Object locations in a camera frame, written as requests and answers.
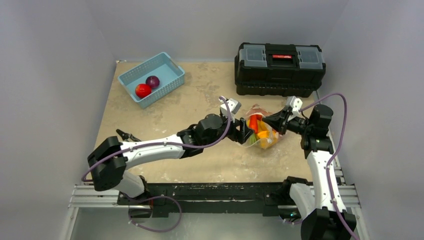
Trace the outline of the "polka dot zip top bag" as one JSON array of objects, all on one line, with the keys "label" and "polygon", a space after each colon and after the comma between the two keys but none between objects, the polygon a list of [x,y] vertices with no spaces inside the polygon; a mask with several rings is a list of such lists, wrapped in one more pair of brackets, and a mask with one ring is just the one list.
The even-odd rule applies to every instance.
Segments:
[{"label": "polka dot zip top bag", "polygon": [[254,104],[245,114],[247,125],[253,134],[242,144],[243,147],[257,147],[266,150],[277,144],[283,136],[263,121],[264,117],[272,115],[271,112]]}]

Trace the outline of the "purple fake cabbage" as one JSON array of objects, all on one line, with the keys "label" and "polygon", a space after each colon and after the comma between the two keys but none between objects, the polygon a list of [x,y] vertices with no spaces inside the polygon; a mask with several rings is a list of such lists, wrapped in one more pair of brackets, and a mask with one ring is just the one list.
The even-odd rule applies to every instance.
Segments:
[{"label": "purple fake cabbage", "polygon": [[151,75],[146,78],[145,84],[148,85],[151,89],[157,89],[161,82],[157,76]]}]

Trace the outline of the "red fake apple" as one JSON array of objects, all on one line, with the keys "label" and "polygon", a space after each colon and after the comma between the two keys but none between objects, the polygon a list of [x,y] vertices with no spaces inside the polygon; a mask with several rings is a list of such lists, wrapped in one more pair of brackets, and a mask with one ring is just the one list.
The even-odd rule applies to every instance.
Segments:
[{"label": "red fake apple", "polygon": [[138,98],[143,99],[152,93],[152,88],[148,84],[141,83],[135,87],[134,92]]}]

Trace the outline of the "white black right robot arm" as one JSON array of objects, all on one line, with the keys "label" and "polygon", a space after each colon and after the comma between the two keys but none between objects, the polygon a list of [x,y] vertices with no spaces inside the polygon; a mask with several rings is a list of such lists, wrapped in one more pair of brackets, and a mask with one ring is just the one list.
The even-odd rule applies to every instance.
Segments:
[{"label": "white black right robot arm", "polygon": [[340,196],[334,170],[335,151],[328,137],[333,110],[315,105],[308,119],[295,114],[295,108],[263,117],[263,122],[276,132],[301,135],[301,148],[312,175],[313,189],[305,183],[291,183],[281,189],[280,196],[288,204],[295,203],[301,215],[300,235],[303,240],[349,240],[357,225]]}]

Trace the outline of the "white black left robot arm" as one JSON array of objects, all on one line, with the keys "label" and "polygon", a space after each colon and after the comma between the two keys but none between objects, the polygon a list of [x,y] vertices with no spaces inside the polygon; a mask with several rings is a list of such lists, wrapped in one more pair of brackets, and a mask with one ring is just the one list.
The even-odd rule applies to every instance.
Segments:
[{"label": "white black left robot arm", "polygon": [[212,113],[187,129],[156,140],[130,142],[110,136],[87,158],[91,180],[98,192],[119,190],[142,205],[148,201],[149,191],[143,178],[132,175],[130,168],[159,160],[190,158],[224,138],[244,144],[253,133],[244,118],[228,119]]}]

